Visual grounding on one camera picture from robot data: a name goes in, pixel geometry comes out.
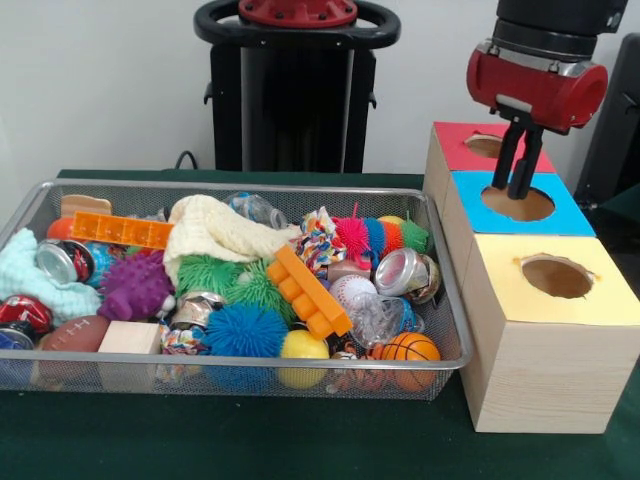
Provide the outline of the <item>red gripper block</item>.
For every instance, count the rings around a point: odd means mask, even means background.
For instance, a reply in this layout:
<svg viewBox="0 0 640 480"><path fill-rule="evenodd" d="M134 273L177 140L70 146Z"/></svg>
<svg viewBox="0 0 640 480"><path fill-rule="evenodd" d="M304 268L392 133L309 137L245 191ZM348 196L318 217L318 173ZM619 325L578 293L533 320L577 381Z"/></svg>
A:
<svg viewBox="0 0 640 480"><path fill-rule="evenodd" d="M525 199L542 149L543 128L566 134L584 127L600 107L608 80L606 68L591 61L563 62L509 50L489 40L480 43L468 62L467 89L474 101L509 119L492 186L507 187L528 119L537 126L526 130L524 153L508 188L510 199Z"/></svg>

